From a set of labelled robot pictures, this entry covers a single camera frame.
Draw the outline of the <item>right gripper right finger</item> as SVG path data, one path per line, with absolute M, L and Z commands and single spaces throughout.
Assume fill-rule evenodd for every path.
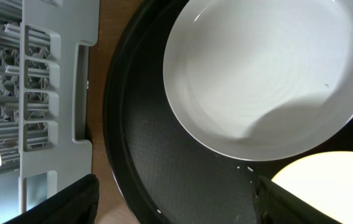
M 260 224 L 338 224 L 264 176 L 254 176 L 254 209 Z

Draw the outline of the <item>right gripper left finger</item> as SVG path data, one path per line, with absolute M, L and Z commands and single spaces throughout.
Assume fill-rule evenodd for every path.
M 7 224 L 93 224 L 98 212 L 99 180 L 88 174 Z

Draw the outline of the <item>yellow bowl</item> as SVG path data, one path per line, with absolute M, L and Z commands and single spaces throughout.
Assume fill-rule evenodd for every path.
M 353 152 L 322 152 L 298 159 L 272 181 L 340 223 L 353 223 Z

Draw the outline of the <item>blue cup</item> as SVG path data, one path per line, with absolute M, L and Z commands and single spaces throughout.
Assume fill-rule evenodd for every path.
M 46 173 L 27 178 L 27 209 L 47 199 Z M 19 173 L 10 172 L 0 176 L 0 223 L 20 215 Z

